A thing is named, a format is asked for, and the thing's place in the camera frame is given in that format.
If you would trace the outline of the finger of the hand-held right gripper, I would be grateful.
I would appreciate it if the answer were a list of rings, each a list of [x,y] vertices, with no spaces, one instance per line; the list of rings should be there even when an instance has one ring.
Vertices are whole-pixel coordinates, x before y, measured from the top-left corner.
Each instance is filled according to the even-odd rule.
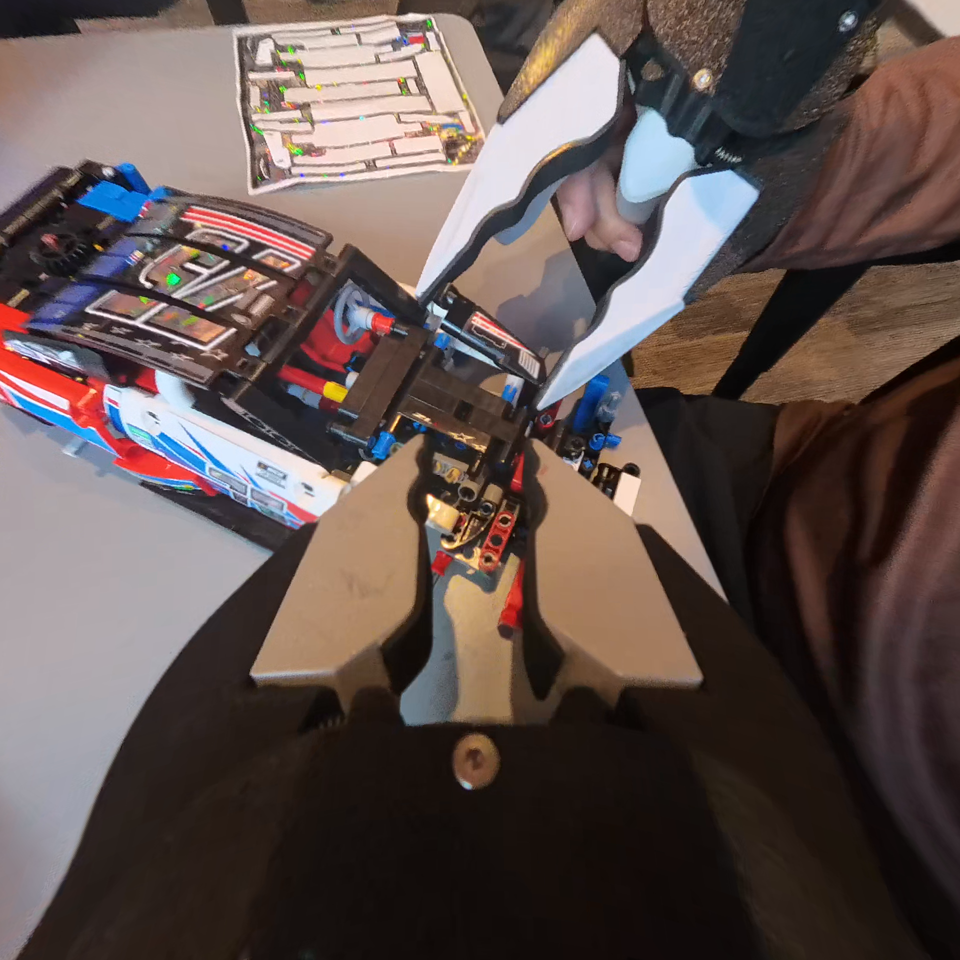
[[[565,177],[603,152],[617,119],[625,64],[593,33],[510,116],[497,121],[453,202],[416,285],[426,302],[456,281],[499,234],[508,242],[539,217]]]
[[[574,393],[684,310],[694,283],[759,197],[759,186],[734,170],[683,176],[659,211],[646,258],[607,291],[588,330],[553,366],[534,408]]]

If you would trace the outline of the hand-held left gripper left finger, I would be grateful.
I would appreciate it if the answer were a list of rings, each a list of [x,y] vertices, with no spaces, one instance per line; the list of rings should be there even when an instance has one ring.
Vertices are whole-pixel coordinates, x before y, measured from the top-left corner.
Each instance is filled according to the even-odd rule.
[[[430,449],[417,437],[318,520],[250,669],[259,687],[322,688],[347,710],[399,697],[433,643],[426,535]]]

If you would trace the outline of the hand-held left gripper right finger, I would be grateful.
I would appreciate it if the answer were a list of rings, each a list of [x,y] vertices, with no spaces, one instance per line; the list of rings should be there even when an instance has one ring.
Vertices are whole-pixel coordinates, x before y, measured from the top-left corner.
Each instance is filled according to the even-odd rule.
[[[697,690],[704,676],[633,519],[528,440],[522,656],[534,698]]]

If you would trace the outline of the toy brick race car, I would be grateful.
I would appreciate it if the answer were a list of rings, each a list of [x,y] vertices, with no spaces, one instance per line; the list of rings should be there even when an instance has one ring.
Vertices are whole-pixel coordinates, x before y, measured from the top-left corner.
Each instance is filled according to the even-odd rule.
[[[423,306],[325,230],[129,163],[55,167],[1,227],[2,403],[253,544],[279,549],[418,437],[435,581],[453,562],[492,581],[522,551],[528,439],[636,507],[641,469],[602,461],[610,379],[537,410],[546,380],[436,344],[452,285]]]

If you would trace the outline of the grey desk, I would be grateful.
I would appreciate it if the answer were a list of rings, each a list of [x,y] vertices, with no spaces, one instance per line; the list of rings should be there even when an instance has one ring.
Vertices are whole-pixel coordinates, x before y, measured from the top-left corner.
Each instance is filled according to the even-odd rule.
[[[415,286],[467,171],[249,197],[227,27],[97,31],[2,42],[2,207],[51,167],[132,162],[151,186],[250,201],[327,229]],[[531,346],[561,352],[594,300],[553,209],[490,242],[456,283]],[[613,462],[641,468],[633,515],[724,596],[653,432],[626,388]],[[267,559],[144,489],[99,448],[2,404],[2,958],[56,894],[145,699],[209,616]],[[511,647],[495,600],[454,576],[440,637],[403,697],[414,721],[507,718]]]

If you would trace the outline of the person's right hand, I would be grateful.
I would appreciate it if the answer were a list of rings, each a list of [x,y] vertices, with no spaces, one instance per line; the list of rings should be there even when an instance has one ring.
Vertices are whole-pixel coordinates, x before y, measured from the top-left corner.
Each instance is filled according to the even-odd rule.
[[[620,164],[613,153],[571,174],[558,186],[556,200],[568,241],[583,240],[594,251],[634,263],[642,251],[642,231],[618,210]]]

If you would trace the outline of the holographic sticker sheet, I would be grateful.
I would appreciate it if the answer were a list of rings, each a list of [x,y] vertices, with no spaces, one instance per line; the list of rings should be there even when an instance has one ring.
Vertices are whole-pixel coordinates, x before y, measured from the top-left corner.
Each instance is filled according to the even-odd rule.
[[[237,27],[249,196],[468,169],[481,118],[435,14]]]

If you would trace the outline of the person's brown shirt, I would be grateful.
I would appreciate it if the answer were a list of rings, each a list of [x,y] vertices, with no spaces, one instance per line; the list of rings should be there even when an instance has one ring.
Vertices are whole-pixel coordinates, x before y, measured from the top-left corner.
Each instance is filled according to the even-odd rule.
[[[958,338],[858,402],[776,413],[761,636],[841,750],[894,902],[958,958]]]

